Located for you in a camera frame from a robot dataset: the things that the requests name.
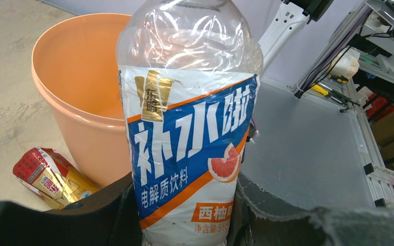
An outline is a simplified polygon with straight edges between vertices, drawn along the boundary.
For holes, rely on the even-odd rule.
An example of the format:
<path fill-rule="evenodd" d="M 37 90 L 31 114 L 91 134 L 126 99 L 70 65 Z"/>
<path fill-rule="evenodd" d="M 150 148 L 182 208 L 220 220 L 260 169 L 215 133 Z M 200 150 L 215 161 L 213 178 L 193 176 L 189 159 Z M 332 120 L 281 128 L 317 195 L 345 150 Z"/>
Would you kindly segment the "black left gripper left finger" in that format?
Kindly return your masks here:
<path fill-rule="evenodd" d="M 0 201 L 0 245 L 141 245 L 131 174 L 61 210 Z"/>

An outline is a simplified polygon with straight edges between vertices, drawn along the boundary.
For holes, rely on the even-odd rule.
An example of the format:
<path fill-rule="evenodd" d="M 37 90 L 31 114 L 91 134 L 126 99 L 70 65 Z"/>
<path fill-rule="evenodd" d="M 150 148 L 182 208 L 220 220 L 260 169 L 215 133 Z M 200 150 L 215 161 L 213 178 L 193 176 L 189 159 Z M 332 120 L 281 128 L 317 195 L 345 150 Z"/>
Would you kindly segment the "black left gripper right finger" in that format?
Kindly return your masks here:
<path fill-rule="evenodd" d="M 305 210 L 240 174 L 227 245 L 394 245 L 394 208 Z"/>

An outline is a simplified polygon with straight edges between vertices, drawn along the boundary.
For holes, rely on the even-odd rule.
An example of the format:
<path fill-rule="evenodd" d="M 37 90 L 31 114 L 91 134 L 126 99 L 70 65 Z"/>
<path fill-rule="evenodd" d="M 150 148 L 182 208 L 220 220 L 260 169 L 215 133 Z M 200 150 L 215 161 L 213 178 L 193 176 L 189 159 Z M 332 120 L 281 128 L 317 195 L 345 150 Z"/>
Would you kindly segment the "gold red label bottle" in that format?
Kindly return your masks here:
<path fill-rule="evenodd" d="M 12 173 L 22 185 L 56 210 L 100 189 L 54 149 L 32 148 L 14 165 Z"/>

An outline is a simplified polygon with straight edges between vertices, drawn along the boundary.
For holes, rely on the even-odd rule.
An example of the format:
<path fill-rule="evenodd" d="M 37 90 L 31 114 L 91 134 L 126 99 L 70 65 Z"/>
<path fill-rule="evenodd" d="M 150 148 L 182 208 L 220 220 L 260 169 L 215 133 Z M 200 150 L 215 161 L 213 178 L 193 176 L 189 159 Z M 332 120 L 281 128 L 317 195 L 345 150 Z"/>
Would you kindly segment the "orange plastic bin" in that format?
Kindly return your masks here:
<path fill-rule="evenodd" d="M 129 20 L 117 13 L 72 17 L 45 31 L 32 51 L 34 84 L 71 157 L 102 186 L 131 171 L 115 50 Z"/>

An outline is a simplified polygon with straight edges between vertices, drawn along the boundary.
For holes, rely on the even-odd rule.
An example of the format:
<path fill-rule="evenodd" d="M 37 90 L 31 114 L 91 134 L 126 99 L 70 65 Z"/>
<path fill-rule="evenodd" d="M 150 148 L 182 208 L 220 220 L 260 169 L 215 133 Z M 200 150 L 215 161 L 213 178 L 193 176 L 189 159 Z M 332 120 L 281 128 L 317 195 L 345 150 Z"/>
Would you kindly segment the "blue white grapefruit drink bottle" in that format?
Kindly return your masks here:
<path fill-rule="evenodd" d="M 225 245 L 263 55 L 232 1 L 145 1 L 117 41 L 143 245 Z"/>

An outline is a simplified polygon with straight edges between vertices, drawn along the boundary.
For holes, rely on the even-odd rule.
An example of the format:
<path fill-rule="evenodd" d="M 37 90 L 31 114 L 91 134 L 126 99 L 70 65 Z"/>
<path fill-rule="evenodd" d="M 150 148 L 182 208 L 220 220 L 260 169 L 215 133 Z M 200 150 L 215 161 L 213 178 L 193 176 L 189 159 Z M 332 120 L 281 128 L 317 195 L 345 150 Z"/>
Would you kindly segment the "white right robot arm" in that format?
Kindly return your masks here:
<path fill-rule="evenodd" d="M 311 21 L 317 22 L 333 3 L 331 0 L 282 1 L 267 30 L 258 41 L 265 72 L 288 40 Z"/>

